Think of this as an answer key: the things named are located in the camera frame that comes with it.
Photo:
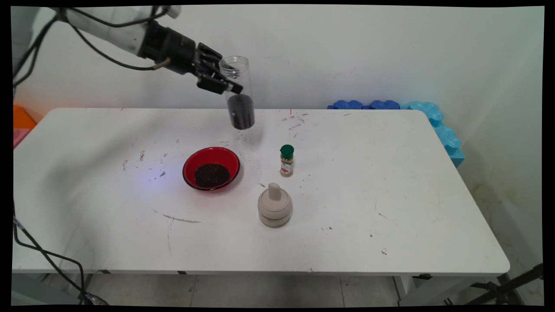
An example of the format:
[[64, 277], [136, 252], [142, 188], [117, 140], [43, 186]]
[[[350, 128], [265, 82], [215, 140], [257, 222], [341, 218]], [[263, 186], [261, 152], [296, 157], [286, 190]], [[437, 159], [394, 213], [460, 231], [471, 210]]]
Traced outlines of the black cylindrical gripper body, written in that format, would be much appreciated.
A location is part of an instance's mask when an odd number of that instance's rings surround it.
[[180, 75], [191, 73], [200, 76], [202, 72], [197, 67], [200, 44], [152, 20], [147, 23], [137, 55], [142, 59], [150, 59], [157, 65], [169, 59], [169, 63], [165, 65], [167, 69]]

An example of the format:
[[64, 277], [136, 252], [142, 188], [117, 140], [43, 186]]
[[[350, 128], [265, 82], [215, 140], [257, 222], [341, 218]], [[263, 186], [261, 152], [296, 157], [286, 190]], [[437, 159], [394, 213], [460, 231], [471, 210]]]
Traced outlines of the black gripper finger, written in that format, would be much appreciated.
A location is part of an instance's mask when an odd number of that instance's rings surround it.
[[227, 79], [221, 73], [220, 61], [222, 55], [206, 44], [199, 42], [196, 46], [196, 77], [211, 77], [216, 79]]
[[242, 85], [219, 74], [215, 76], [208, 74], [198, 75], [197, 87], [216, 94], [223, 94], [226, 91], [240, 94], [244, 88]]

